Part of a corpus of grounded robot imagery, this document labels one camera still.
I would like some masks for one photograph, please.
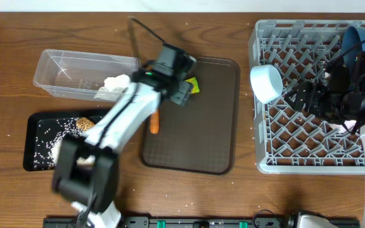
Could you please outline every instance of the grey dish rack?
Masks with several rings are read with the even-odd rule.
[[[326,83],[323,62],[341,53],[350,26],[365,21],[260,20],[248,42],[250,68],[272,64],[283,79],[283,95],[268,104],[254,96],[257,168],[265,174],[363,175],[359,135],[339,133],[306,113],[295,113],[283,96],[305,80]]]

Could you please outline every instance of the black tray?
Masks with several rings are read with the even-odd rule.
[[[146,122],[141,159],[150,167],[222,175],[234,164],[240,68],[231,60],[197,61],[189,77],[200,92],[185,106],[162,103],[159,132]]]
[[[109,109],[99,109],[45,112],[31,115],[26,131],[23,168],[26,171],[54,169],[53,159],[49,158],[52,144],[65,132],[79,136],[80,131],[75,126],[75,121],[78,118],[86,117],[96,123],[108,111]]]

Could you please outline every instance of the blue bowl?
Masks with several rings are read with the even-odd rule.
[[[360,41],[365,40],[365,28],[362,27],[349,27],[343,36],[342,53],[346,52],[352,46]],[[346,54],[343,59],[350,74],[353,72],[355,57],[361,51],[365,51],[365,44],[356,47],[354,50]]]

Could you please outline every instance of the wooden surface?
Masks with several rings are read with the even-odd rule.
[[[211,176],[145,167],[138,156],[139,130],[122,153],[116,199],[121,212],[252,217],[263,208],[277,214],[302,208],[330,217],[362,219],[363,176],[263,175],[256,169],[247,41],[260,19],[365,20],[365,15],[0,13],[0,227],[41,227],[48,215],[75,213],[69,203],[51,193],[51,171],[22,168],[27,119],[40,111],[110,104],[54,98],[35,87],[32,79],[45,49],[130,56],[128,15],[137,16],[166,41],[194,56],[234,60],[241,68],[241,84],[232,171]],[[141,28],[137,35],[144,57],[154,58],[159,44]]]

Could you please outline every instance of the clear plastic container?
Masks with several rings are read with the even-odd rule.
[[[102,101],[94,96],[106,78],[131,76],[139,66],[140,61],[133,57],[48,49],[42,53],[33,83],[52,96]]]

